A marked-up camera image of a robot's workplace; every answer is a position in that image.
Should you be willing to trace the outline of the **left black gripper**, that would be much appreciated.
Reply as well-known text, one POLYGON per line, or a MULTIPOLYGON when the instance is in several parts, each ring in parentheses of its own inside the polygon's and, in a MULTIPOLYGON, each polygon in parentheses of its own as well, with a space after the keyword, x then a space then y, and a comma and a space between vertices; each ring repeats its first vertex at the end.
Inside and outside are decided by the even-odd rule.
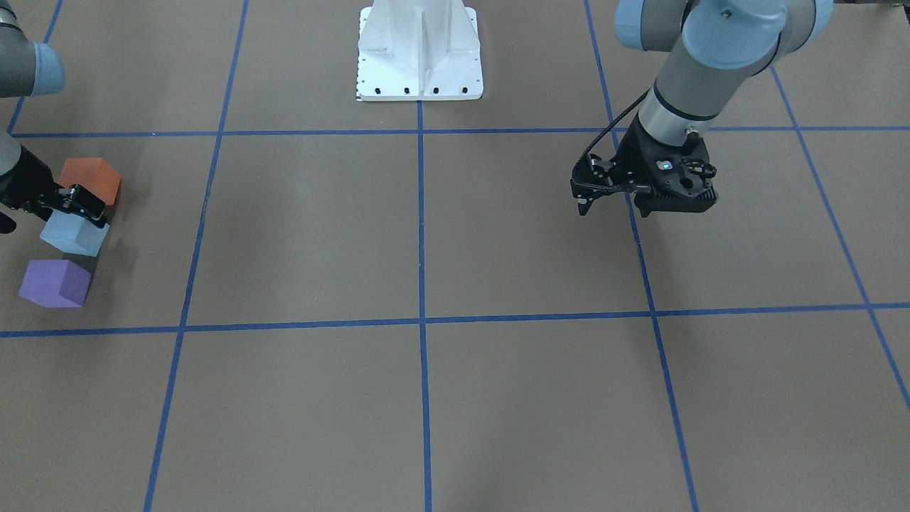
POLYGON ((705 213, 718 201, 706 143, 697 131, 682 146, 658 142, 634 119, 614 156, 615 178, 628 184, 634 204, 651 213, 705 213))

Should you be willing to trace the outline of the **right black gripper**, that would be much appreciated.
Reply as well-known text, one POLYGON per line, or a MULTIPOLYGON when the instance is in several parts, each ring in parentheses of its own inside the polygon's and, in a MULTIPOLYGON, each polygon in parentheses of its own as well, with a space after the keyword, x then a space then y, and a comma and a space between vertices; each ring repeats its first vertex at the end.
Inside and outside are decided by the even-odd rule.
POLYGON ((18 159, 2 174, 1 202, 7 208, 24 210, 45 222, 57 210, 84 218, 97 229, 108 224, 107 204, 101 198, 81 185, 61 188, 49 166, 25 146, 19 147, 18 159), (41 205, 42 196, 51 196, 51 208, 41 205))

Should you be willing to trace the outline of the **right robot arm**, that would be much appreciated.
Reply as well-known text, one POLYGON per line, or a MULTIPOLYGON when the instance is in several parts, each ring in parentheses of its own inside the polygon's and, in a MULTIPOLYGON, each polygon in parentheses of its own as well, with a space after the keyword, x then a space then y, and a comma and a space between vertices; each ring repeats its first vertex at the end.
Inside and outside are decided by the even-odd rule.
MULTIPOLYGON (((9 1, 1 3, 1 96, 32 97, 60 92, 65 68, 58 52, 31 40, 9 1)), ((59 184, 51 169, 5 129, 1 139, 1 201, 9 210, 47 223, 52 214, 82 218, 97 229, 109 223, 105 204, 81 184, 59 184)))

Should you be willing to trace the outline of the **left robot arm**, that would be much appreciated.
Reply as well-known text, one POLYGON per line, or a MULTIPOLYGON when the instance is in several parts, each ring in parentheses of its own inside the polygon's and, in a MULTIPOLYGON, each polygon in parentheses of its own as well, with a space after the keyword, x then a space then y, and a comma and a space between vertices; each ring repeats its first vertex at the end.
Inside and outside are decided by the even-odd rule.
POLYGON ((703 136, 745 81, 805 46, 832 13, 832 1, 618 3, 618 42, 667 54, 612 159, 641 216, 714 206, 703 136))

